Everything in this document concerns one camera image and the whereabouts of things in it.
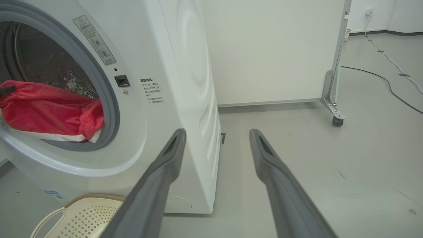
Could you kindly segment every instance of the caster wheel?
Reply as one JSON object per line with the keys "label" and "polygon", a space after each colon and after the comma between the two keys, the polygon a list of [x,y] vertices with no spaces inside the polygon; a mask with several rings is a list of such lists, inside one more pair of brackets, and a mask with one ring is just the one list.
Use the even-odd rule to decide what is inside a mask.
{"label": "caster wheel", "polygon": [[340,120],[336,117],[332,118],[332,125],[336,126],[336,127],[340,127],[343,124],[343,120]]}

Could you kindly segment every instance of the front-loading washing machine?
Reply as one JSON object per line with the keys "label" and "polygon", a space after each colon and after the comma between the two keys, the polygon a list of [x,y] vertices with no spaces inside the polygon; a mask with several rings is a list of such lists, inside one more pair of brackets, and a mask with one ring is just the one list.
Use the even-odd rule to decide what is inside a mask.
{"label": "front-loading washing machine", "polygon": [[33,138],[2,122],[0,160],[61,203],[127,195],[185,128],[165,212],[213,211],[221,127],[198,1],[1,1],[0,32],[0,83],[49,84],[100,99],[104,112],[95,143]]}

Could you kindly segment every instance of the black cable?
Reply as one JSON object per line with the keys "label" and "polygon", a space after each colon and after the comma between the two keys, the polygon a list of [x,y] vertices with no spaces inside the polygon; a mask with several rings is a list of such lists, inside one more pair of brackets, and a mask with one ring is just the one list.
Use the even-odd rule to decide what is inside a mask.
{"label": "black cable", "polygon": [[[343,67],[343,68],[348,68],[348,69],[356,69],[356,68],[351,68],[351,67],[347,67],[347,66],[341,66],[341,67]],[[409,107],[411,107],[411,108],[413,108],[414,110],[416,110],[416,111],[418,111],[418,112],[420,112],[420,113],[423,113],[423,111],[420,111],[419,109],[417,109],[417,108],[415,108],[415,107],[413,107],[413,106],[411,106],[410,104],[408,104],[406,101],[404,101],[404,100],[402,100],[400,97],[398,97],[393,91],[392,91],[392,88],[391,88],[391,83],[386,79],[386,78],[384,78],[384,77],[382,77],[382,76],[380,76],[380,75],[377,75],[377,74],[375,74],[375,73],[372,73],[372,72],[369,72],[369,71],[365,71],[365,70],[362,70],[362,69],[356,69],[356,70],[360,70],[360,71],[363,71],[363,72],[366,72],[366,73],[369,73],[369,74],[373,74],[373,75],[376,75],[376,76],[378,76],[378,77],[381,77],[381,78],[383,78],[386,82],[388,82],[388,85],[389,85],[389,90],[391,91],[391,93],[396,97],[396,98],[398,98],[398,99],[400,99],[401,100],[401,102],[403,102],[403,103],[405,103],[405,104],[407,104]]]}

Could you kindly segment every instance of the white cable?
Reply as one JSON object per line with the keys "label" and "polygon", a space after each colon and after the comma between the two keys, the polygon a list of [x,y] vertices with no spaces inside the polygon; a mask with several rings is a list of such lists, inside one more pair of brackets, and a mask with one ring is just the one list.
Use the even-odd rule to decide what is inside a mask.
{"label": "white cable", "polygon": [[[391,63],[393,64],[393,65],[395,65],[397,68],[398,68],[398,70],[401,72],[401,74],[403,74],[404,76],[405,76],[405,74],[404,74],[404,72],[402,71],[402,69],[397,65],[397,64],[395,64],[392,60],[391,60],[391,58],[387,55],[387,54],[385,54],[385,53],[383,53],[383,51],[368,37],[368,35],[367,35],[367,27],[369,26],[369,23],[370,23],[370,20],[371,20],[371,18],[372,18],[372,15],[370,15],[370,19],[369,19],[369,21],[367,22],[367,24],[366,24],[366,28],[365,28],[365,30],[364,30],[364,35],[365,35],[365,37],[367,37],[367,39],[369,39],[369,41],[379,50],[379,52],[380,53],[382,53],[383,55],[385,55],[387,58],[388,58],[388,60],[389,61],[391,61]],[[411,82],[413,82],[418,88],[419,88],[419,90],[420,90],[420,92],[421,93],[423,93],[423,90],[422,90],[422,88],[415,82],[415,81],[413,81],[411,78],[409,78],[408,76],[405,76],[405,78],[407,78],[408,80],[410,80]]]}

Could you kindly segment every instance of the red laundry bag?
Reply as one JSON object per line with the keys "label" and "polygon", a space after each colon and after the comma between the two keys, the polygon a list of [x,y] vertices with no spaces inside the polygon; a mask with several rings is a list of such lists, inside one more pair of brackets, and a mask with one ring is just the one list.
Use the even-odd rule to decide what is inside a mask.
{"label": "red laundry bag", "polygon": [[99,99],[53,86],[8,80],[16,91],[0,97],[3,120],[19,133],[55,141],[95,143],[104,123]]}

